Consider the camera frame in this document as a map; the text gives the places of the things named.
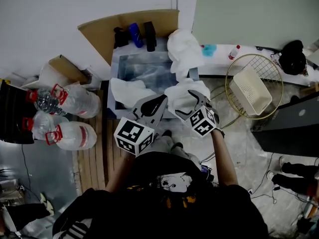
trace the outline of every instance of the black pants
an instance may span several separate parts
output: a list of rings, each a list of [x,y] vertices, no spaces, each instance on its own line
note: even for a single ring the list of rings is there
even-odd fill
[[[42,219],[50,215],[44,204],[26,204],[18,206],[6,206],[10,217],[19,231],[25,225],[36,219]]]
[[[314,165],[302,165],[285,163],[282,166],[284,173],[296,174],[303,178],[290,178],[282,174],[276,174],[272,181],[286,189],[291,189],[298,194],[308,195],[309,190],[317,188],[317,181],[315,180],[315,173],[318,167]]]

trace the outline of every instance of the gray pants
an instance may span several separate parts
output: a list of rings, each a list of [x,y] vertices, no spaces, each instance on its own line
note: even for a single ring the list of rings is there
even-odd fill
[[[149,152],[164,152],[164,153],[171,153],[183,158],[187,158],[201,170],[200,161],[199,159],[190,153],[186,153],[183,148],[181,147],[175,147],[174,149],[171,149],[174,145],[174,142],[171,137],[169,136],[159,136],[155,139],[154,142],[152,142],[149,146],[145,148],[140,154],[137,155],[137,157],[149,153]]]

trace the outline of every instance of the blue bottle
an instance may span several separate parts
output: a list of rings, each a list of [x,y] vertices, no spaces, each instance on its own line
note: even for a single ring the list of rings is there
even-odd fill
[[[136,23],[133,23],[132,25],[130,25],[129,31],[136,47],[141,48],[143,46],[143,40],[138,25]]]

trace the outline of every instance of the wire basket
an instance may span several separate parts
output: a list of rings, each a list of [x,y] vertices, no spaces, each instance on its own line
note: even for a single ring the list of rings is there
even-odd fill
[[[260,115],[251,115],[251,112],[248,112],[249,115],[230,88],[233,76],[244,69],[254,70],[272,96],[271,103]],[[238,114],[251,120],[261,120],[273,114],[280,105],[284,92],[284,84],[279,70],[271,60],[262,55],[247,54],[237,58],[229,67],[226,74],[225,89],[229,104]]]

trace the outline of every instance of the plastic basket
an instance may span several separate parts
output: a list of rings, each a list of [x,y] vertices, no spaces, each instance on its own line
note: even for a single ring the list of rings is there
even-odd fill
[[[260,115],[273,99],[253,68],[245,68],[237,73],[229,88],[249,116]]]

